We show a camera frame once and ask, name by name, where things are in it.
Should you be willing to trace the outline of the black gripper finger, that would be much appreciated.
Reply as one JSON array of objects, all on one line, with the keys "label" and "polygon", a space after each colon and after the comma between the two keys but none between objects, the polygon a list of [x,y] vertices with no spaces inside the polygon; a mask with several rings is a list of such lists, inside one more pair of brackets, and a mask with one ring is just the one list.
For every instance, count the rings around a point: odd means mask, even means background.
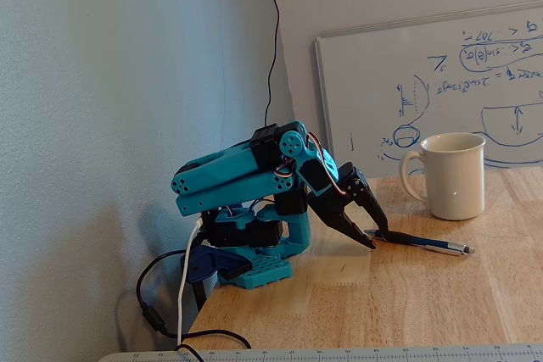
[{"label": "black gripper finger", "polygon": [[388,241],[389,223],[387,216],[373,195],[364,175],[357,168],[353,168],[346,177],[345,185],[350,199],[366,210],[377,225],[380,237]]},{"label": "black gripper finger", "polygon": [[343,211],[334,211],[326,206],[316,207],[316,215],[329,228],[349,237],[369,249],[376,249],[372,239]]}]

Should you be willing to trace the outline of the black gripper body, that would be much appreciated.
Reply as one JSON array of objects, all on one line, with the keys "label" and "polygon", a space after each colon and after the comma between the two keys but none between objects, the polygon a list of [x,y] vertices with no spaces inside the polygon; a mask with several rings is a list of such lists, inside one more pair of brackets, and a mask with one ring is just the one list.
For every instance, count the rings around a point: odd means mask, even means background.
[{"label": "black gripper body", "polygon": [[339,168],[339,180],[336,182],[344,195],[332,185],[320,195],[309,193],[308,203],[311,209],[326,226],[345,226],[348,222],[345,208],[351,203],[366,208],[367,197],[360,175],[361,172],[348,162]]}]

